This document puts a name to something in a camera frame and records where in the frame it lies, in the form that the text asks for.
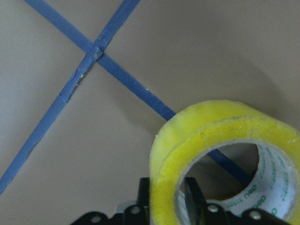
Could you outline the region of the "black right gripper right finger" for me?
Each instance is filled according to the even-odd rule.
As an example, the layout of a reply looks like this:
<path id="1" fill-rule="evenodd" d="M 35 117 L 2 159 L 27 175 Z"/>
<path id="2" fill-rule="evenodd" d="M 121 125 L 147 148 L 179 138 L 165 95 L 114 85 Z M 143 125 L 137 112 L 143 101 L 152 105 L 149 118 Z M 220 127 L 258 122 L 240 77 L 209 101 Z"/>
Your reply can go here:
<path id="1" fill-rule="evenodd" d="M 185 205 L 189 221 L 192 225 L 205 225 L 205 197 L 193 177 L 184 179 Z"/>

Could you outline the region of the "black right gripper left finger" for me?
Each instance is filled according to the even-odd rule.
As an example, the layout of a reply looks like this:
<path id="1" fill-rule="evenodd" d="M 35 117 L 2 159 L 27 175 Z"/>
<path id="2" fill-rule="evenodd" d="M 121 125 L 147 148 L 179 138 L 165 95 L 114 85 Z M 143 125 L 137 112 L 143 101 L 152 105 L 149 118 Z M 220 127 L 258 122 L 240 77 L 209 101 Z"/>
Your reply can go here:
<path id="1" fill-rule="evenodd" d="M 150 179 L 140 178 L 138 189 L 138 205 L 148 208 L 150 204 Z"/>

